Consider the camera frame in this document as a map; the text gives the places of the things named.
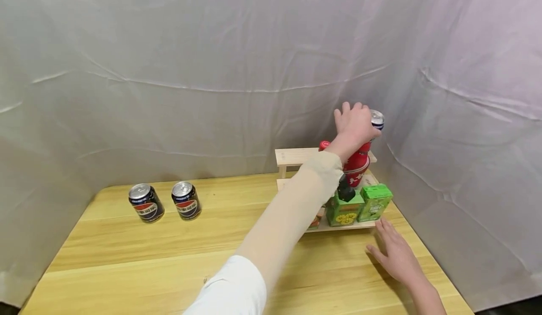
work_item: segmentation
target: wooden table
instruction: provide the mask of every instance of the wooden table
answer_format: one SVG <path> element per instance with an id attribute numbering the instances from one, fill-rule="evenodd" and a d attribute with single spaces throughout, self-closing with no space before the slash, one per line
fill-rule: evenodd
<path id="1" fill-rule="evenodd" d="M 203 212 L 190 222 L 170 199 L 174 182 L 154 183 L 166 214 L 150 225 L 129 205 L 129 186 L 100 191 L 22 314 L 181 314 L 277 193 L 276 179 L 274 173 L 193 180 Z M 448 314 L 472 314 L 395 205 L 385 216 L 413 247 Z M 265 313 L 414 314 L 406 289 L 365 253 L 374 242 L 368 229 L 305 234 Z"/>

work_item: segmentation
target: wooden shelf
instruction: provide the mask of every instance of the wooden shelf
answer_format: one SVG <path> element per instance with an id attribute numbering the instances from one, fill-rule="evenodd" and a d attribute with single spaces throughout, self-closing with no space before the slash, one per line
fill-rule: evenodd
<path id="1" fill-rule="evenodd" d="M 317 152 L 318 148 L 275 149 L 280 178 L 286 177 L 286 168 L 302 165 Z M 369 151 L 368 156 L 371 159 L 371 163 L 377 161 L 371 151 Z"/>
<path id="2" fill-rule="evenodd" d="M 279 178 L 277 179 L 277 190 L 282 190 L 284 185 L 288 183 L 290 179 L 289 178 Z M 375 184 L 378 184 L 378 180 L 372 175 L 370 171 L 366 171 L 363 174 L 363 177 L 361 178 L 361 186 L 374 186 Z M 320 220 L 320 225 L 318 226 L 318 229 L 311 229 L 307 230 L 306 233 L 318 233 L 318 232 L 332 232 L 333 230 L 351 230 L 351 229 L 365 229 L 365 228 L 373 228 L 375 226 L 374 221 L 368 221 L 368 222 L 354 222 L 353 225 L 350 226 L 330 226 L 326 216 Z"/>

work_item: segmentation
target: red bottle cap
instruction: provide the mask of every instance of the red bottle cap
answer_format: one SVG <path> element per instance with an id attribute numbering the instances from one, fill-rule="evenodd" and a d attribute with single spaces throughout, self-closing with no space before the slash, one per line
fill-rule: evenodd
<path id="1" fill-rule="evenodd" d="M 366 144 L 361 146 L 361 148 L 359 149 L 359 152 L 360 153 L 368 153 L 369 150 L 371 150 L 371 143 L 367 142 Z"/>
<path id="2" fill-rule="evenodd" d="M 328 145 L 329 145 L 329 141 L 321 141 L 320 147 L 318 147 L 318 151 L 324 150 L 325 148 L 327 148 Z"/>

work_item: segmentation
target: right hand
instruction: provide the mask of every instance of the right hand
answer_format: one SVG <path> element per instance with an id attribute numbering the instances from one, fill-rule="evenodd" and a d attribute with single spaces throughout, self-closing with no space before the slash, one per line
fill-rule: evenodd
<path id="1" fill-rule="evenodd" d="M 350 103 L 343 103 L 343 112 L 335 109 L 335 126 L 337 128 L 337 137 L 349 139 L 354 149 L 361 148 L 362 145 L 379 137 L 380 130 L 372 126 L 371 109 L 360 102 L 354 104 L 350 109 Z"/>
<path id="2" fill-rule="evenodd" d="M 407 288 L 428 282 L 418 259 L 405 239 L 397 233 L 388 220 L 380 218 L 376 221 L 378 235 L 384 242 L 387 256 L 375 246 L 367 246 L 367 250 L 378 260 L 386 271 Z"/>
<path id="3" fill-rule="evenodd" d="M 343 112 L 335 109 L 333 114 L 337 136 L 326 151 L 338 155 L 343 164 L 362 145 L 381 135 L 380 130 L 372 126 L 371 110 L 367 105 L 357 102 L 350 109 L 349 102 L 344 102 Z"/>

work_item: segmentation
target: pepsi logo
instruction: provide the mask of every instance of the pepsi logo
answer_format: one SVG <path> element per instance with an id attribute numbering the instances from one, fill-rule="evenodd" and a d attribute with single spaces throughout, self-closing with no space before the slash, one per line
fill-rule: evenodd
<path id="1" fill-rule="evenodd" d="M 149 202 L 135 205 L 134 209 L 142 218 L 152 218 L 158 211 L 158 205 L 156 203 Z"/>
<path id="2" fill-rule="evenodd" d="M 189 200 L 185 202 L 179 202 L 175 203 L 175 206 L 177 207 L 177 210 L 183 215 L 183 216 L 192 216 L 196 214 L 198 210 L 198 201 L 197 200 Z"/>

